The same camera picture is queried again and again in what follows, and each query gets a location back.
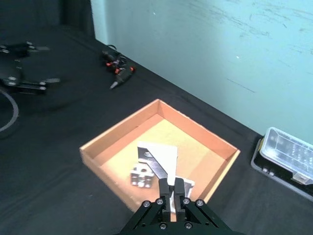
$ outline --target plastic storage box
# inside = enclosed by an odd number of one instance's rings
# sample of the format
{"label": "plastic storage box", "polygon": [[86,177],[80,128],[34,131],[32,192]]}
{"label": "plastic storage box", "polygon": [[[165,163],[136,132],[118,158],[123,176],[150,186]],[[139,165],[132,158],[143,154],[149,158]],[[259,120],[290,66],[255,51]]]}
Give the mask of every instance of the plastic storage box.
{"label": "plastic storage box", "polygon": [[258,141],[251,166],[313,201],[313,145],[271,127]]}

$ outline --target scratch mark on wall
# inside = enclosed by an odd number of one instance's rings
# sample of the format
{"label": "scratch mark on wall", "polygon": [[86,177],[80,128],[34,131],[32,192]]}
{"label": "scratch mark on wall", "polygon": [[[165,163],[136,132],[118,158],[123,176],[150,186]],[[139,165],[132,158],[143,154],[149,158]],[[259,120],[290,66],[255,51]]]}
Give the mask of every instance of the scratch mark on wall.
{"label": "scratch mark on wall", "polygon": [[235,83],[236,85],[238,85],[238,86],[240,86],[240,87],[242,87],[242,88],[245,88],[246,90],[248,90],[248,91],[250,91],[250,92],[252,92],[252,93],[256,93],[255,91],[249,89],[248,87],[245,87],[245,86],[241,85],[241,84],[238,83],[238,82],[235,82],[235,81],[233,81],[233,80],[231,80],[231,79],[229,79],[229,78],[226,78],[226,79],[227,79],[228,81],[232,82],[232,83]]}
{"label": "scratch mark on wall", "polygon": [[269,32],[255,28],[208,2],[193,0],[188,3],[188,8],[193,15],[200,16],[202,21],[206,20],[207,22],[219,24],[231,23],[233,26],[254,36],[269,36]]}
{"label": "scratch mark on wall", "polygon": [[301,47],[298,45],[291,45],[291,44],[289,44],[288,46],[290,50],[294,50],[296,52],[299,52],[300,54],[306,52],[306,53],[310,53],[313,55],[313,48]]}
{"label": "scratch mark on wall", "polygon": [[299,9],[291,8],[291,7],[285,7],[282,5],[274,5],[271,3],[259,3],[254,2],[252,6],[262,9],[263,11],[269,12],[277,17],[280,17],[286,21],[290,21],[290,17],[298,17],[302,18],[307,21],[313,22],[313,13],[302,11]]}
{"label": "scratch mark on wall", "polygon": [[282,60],[278,60],[280,63],[286,65],[287,67],[291,68],[291,66],[289,64],[287,64],[286,62],[282,61]]}

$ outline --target cardboard box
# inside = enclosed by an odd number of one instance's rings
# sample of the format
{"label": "cardboard box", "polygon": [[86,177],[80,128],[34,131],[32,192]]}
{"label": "cardboard box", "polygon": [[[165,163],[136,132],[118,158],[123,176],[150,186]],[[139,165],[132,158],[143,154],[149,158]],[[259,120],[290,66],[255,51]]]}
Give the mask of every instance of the cardboard box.
{"label": "cardboard box", "polygon": [[159,198],[152,188],[131,185],[138,141],[178,147],[177,176],[195,181],[191,199],[207,202],[240,151],[161,100],[155,100],[80,148],[83,162],[133,211]]}

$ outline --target screw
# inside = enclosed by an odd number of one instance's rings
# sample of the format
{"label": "screw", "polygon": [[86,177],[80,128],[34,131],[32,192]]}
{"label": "screw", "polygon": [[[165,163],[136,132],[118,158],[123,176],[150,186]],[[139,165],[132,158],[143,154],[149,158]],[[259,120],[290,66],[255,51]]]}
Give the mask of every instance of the screw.
{"label": "screw", "polygon": [[143,206],[144,206],[144,207],[149,207],[150,204],[151,204],[151,203],[150,203],[149,201],[144,201],[144,202],[143,202]]}
{"label": "screw", "polygon": [[160,223],[160,229],[164,230],[166,229],[167,225],[166,223]]}
{"label": "screw", "polygon": [[190,200],[189,200],[189,198],[184,198],[184,200],[182,202],[183,202],[183,204],[189,204]]}
{"label": "screw", "polygon": [[152,157],[151,153],[149,153],[149,152],[145,152],[143,155],[145,157],[147,157],[147,158],[151,158]]}
{"label": "screw", "polygon": [[204,202],[202,200],[197,201],[197,206],[202,207],[204,205]]}
{"label": "screw", "polygon": [[163,204],[163,200],[162,200],[161,198],[159,198],[159,199],[157,199],[156,203],[157,203],[158,205],[162,205],[162,204]]}
{"label": "screw", "polygon": [[185,228],[186,229],[191,229],[192,228],[192,223],[186,222],[185,223]]}

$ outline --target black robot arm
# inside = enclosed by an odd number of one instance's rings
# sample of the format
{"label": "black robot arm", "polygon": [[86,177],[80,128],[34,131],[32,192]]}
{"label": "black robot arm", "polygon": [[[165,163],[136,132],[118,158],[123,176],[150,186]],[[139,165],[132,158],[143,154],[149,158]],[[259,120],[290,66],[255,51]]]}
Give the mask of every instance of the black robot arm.
{"label": "black robot arm", "polygon": [[[201,199],[185,198],[184,182],[176,178],[174,188],[159,180],[160,197],[144,201],[119,235],[242,235],[232,231]],[[170,197],[174,194],[176,222],[171,222]]]}

